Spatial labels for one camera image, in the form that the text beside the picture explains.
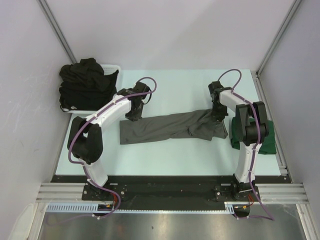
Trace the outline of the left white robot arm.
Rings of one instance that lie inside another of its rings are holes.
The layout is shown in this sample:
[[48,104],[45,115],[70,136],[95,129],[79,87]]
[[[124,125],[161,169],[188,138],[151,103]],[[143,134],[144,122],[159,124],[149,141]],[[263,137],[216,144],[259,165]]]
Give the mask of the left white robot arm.
[[104,150],[103,131],[120,117],[126,117],[132,122],[140,120],[144,99],[153,92],[139,80],[133,88],[121,89],[96,112],[72,120],[67,142],[68,160],[72,164],[81,165],[98,199],[105,200],[111,193],[111,188],[105,184],[108,175],[101,160]]

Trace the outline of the grey t shirt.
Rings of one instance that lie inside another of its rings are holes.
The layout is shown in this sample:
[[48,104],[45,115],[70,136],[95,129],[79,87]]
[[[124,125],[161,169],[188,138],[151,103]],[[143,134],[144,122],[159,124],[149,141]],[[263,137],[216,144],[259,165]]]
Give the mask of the grey t shirt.
[[121,120],[121,145],[165,141],[168,139],[226,139],[227,129],[211,109],[146,117],[137,121]]

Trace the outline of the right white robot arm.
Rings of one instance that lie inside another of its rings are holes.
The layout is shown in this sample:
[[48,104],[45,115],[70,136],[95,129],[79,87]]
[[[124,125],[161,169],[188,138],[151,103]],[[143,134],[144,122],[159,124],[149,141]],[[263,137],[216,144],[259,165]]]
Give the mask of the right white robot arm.
[[222,122],[228,110],[235,113],[235,136],[239,140],[239,158],[227,192],[236,201],[245,201],[248,195],[257,194],[255,189],[256,157],[269,135],[265,104],[250,102],[231,87],[223,87],[219,81],[208,85],[212,101],[213,117]]

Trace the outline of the white plastic basket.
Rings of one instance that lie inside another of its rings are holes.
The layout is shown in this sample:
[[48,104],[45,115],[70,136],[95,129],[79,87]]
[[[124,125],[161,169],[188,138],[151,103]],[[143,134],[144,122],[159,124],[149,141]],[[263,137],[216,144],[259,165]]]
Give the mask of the white plastic basket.
[[[101,64],[100,65],[104,71],[105,75],[111,75],[116,71],[121,72],[121,67],[118,65],[114,65],[114,64]],[[78,110],[78,109],[67,109],[67,108],[63,108],[60,106],[60,109],[64,112],[64,113],[69,113],[69,114],[78,114],[78,115],[91,115],[93,113],[95,113],[95,110]]]

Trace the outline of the black t shirts pile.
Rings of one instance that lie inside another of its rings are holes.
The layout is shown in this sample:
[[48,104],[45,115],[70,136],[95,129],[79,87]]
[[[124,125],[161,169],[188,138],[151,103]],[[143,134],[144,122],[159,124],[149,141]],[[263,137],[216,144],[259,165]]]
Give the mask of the black t shirts pile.
[[60,107],[68,110],[96,111],[112,100],[117,92],[119,71],[105,75],[94,58],[81,59],[61,67]]

